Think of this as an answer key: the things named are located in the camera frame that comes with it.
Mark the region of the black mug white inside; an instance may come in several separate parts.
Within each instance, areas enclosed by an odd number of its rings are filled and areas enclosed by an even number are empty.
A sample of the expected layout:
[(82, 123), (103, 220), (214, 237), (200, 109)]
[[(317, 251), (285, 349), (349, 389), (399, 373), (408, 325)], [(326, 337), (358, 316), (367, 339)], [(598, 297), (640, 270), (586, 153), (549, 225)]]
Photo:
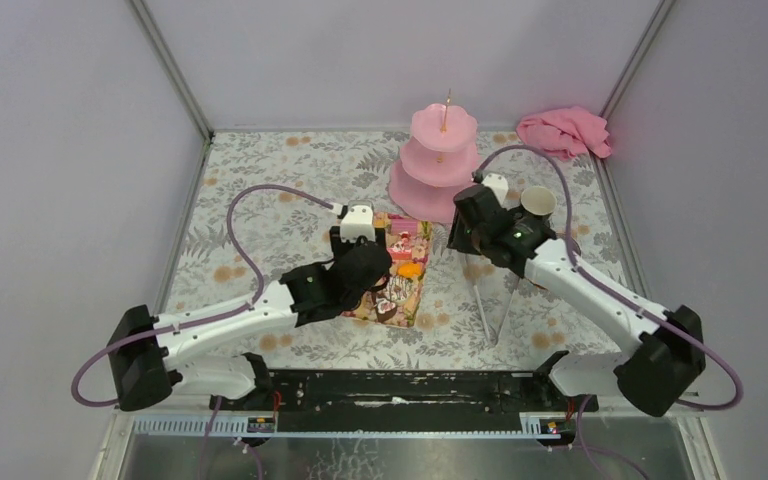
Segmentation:
[(520, 194), (520, 204), (531, 216), (550, 226), (551, 217), (557, 208), (557, 198), (547, 187), (531, 186)]

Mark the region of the floral dessert tray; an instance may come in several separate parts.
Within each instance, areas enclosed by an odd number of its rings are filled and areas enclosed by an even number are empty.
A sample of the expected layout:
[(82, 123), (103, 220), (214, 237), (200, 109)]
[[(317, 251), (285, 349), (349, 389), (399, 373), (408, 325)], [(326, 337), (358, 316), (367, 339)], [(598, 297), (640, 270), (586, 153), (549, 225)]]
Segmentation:
[(410, 328), (415, 323), (428, 268), (432, 240), (430, 222), (378, 212), (375, 228), (385, 233), (392, 265), (387, 286), (364, 295), (358, 307), (344, 315), (357, 320)]

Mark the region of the metal tongs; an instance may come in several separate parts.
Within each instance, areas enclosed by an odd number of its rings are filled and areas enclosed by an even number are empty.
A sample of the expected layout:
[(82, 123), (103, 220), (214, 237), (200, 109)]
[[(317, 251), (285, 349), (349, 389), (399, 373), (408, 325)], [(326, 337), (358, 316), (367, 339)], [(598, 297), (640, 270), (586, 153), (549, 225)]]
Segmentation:
[(468, 290), (473, 295), (482, 330), (490, 348), (495, 347), (512, 307), (520, 278), (506, 268), (478, 255), (459, 255)]

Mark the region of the chocolate cake piece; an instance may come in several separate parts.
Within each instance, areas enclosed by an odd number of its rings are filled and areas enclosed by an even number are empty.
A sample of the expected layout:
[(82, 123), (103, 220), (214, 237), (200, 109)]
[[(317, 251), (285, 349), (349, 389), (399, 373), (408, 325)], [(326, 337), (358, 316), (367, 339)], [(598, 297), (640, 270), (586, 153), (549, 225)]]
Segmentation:
[(399, 305), (390, 300), (387, 296), (372, 294), (373, 307), (375, 312), (375, 321), (377, 323), (387, 323), (398, 313)]

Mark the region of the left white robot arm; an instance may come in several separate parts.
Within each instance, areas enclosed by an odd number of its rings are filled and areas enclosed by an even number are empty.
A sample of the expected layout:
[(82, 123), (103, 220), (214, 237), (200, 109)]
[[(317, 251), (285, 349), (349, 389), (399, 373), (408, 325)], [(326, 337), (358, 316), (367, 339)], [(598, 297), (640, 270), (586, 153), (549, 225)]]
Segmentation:
[(183, 314), (153, 316), (145, 305), (127, 310), (108, 345), (108, 359), (123, 411), (139, 411), (173, 394), (211, 395), (256, 411), (269, 401), (271, 380), (262, 358), (212, 355), (233, 341), (329, 321), (356, 309), (363, 297), (386, 286), (392, 259), (384, 228), (370, 241), (332, 244), (326, 262), (296, 267), (245, 298)]

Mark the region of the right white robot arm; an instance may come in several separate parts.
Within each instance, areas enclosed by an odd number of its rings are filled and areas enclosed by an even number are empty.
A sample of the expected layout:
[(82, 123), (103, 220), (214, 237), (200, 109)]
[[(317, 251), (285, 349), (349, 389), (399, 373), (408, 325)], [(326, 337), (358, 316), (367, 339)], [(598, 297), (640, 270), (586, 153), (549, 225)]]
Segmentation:
[(663, 416), (705, 370), (699, 315), (670, 311), (635, 296), (590, 268), (564, 239), (522, 207), (504, 208), (491, 188), (474, 184), (453, 198), (450, 248), (481, 255), (538, 285), (598, 326), (621, 351), (568, 356), (533, 386), (535, 402), (557, 412), (573, 396), (621, 395), (639, 411)]

